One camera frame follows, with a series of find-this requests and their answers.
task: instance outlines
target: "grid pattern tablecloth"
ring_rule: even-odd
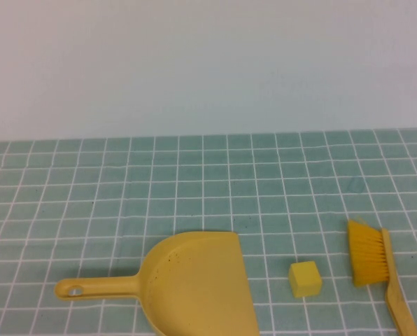
[[[152,335],[133,300],[60,302],[65,277],[133,274],[189,230],[240,234],[263,335],[387,335],[354,288],[346,219],[391,231],[417,322],[417,129],[0,143],[0,335]],[[315,260],[319,296],[294,299]]]

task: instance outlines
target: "dustpan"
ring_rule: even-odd
[[[161,336],[258,336],[238,235],[186,232],[161,241],[139,273],[64,279],[62,300],[137,298]]]

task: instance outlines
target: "yellow brush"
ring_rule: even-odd
[[[355,286],[387,281],[386,303],[400,336],[417,336],[417,327],[398,284],[389,231],[348,221],[348,243]]]

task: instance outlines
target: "sponge cube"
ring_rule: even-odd
[[[317,295],[322,288],[322,278],[314,261],[291,264],[289,278],[295,298]]]

